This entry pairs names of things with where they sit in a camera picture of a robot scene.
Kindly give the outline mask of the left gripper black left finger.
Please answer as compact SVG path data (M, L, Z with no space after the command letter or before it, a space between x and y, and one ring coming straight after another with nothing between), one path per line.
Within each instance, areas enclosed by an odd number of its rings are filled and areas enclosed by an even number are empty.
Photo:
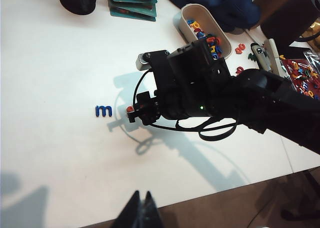
M112 223L113 228L146 228L146 204L136 190L118 217Z

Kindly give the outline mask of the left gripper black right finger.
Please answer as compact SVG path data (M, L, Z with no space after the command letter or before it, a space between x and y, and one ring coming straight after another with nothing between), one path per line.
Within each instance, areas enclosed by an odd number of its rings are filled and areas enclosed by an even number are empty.
M150 191L147 191L142 205L142 227L143 228L162 228L163 222L158 211L157 205Z

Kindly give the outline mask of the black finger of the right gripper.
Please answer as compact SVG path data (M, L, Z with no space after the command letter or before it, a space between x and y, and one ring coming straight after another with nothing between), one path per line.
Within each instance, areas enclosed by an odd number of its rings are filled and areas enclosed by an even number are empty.
M134 110L132 107L127 108L127 117L130 123L135 123L136 118L139 118L144 126L149 126L159 119L159 116L151 110Z
M139 108L154 106L158 101L157 97L151 97L149 91L141 92L136 95Z

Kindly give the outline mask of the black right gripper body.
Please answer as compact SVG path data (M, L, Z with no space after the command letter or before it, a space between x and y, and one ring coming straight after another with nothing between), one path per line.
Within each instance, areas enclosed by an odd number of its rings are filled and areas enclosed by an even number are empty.
M153 70L153 76L156 84L154 95L157 97L160 114L168 120L177 120L178 95L177 84L172 72L165 70Z

